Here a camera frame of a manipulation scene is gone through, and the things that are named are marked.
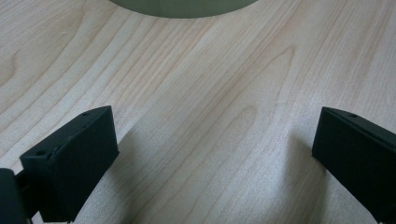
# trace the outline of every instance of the small hole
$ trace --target small hole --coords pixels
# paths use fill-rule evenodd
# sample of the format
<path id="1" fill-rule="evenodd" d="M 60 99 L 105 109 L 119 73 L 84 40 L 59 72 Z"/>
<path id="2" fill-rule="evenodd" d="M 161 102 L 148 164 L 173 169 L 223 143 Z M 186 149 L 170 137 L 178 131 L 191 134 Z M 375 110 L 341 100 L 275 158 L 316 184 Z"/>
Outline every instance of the small hole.
<path id="1" fill-rule="evenodd" d="M 45 151 L 45 150 L 39 150 L 39 151 L 37 151 L 35 154 L 36 154 L 37 156 L 42 156 L 42 155 L 46 154 L 46 151 Z"/>

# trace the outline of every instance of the dark green cylinder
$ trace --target dark green cylinder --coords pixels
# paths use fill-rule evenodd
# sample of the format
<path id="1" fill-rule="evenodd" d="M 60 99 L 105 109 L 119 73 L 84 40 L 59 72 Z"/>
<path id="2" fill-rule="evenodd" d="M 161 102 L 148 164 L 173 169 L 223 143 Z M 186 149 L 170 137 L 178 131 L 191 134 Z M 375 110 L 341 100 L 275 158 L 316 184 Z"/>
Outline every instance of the dark green cylinder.
<path id="1" fill-rule="evenodd" d="M 250 5 L 257 0 L 110 0 L 150 16 L 201 18 L 216 16 Z"/>

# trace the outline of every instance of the black object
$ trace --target black object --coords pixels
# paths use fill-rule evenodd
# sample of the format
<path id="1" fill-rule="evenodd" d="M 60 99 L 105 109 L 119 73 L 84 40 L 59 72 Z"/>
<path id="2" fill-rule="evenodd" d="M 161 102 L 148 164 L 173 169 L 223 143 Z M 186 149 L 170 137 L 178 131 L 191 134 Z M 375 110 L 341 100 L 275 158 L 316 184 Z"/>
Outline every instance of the black object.
<path id="1" fill-rule="evenodd" d="M 21 155 L 16 177 L 0 170 L 0 223 L 74 221 L 119 155 L 111 106 L 87 111 Z"/>
<path id="2" fill-rule="evenodd" d="M 396 222 L 396 134 L 323 107 L 312 155 L 373 215 Z"/>

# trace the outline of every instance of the light wood surface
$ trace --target light wood surface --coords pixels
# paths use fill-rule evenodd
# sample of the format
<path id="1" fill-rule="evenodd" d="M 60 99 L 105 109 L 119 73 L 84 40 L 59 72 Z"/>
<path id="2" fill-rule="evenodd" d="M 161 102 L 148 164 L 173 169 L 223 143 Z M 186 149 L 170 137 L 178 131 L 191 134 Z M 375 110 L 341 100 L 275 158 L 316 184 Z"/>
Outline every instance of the light wood surface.
<path id="1" fill-rule="evenodd" d="M 0 166 L 17 173 L 39 140 L 112 105 L 120 156 L 76 223 L 375 223 L 310 150 L 324 105 L 396 132 L 395 5 L 259 0 L 169 20 L 2 0 Z"/>

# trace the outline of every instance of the wood grain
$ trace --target wood grain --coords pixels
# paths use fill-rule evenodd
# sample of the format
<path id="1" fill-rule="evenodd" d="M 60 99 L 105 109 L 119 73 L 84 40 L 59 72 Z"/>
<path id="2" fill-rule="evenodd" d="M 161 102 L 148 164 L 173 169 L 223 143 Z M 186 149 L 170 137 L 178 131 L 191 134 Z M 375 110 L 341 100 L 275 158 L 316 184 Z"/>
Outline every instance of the wood grain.
<path id="1" fill-rule="evenodd" d="M 375 223 L 310 156 L 322 106 L 396 132 L 396 2 L 261 0 L 197 20 L 0 2 L 0 165 L 112 105 L 76 223 Z M 40 216 L 34 218 L 41 223 Z"/>

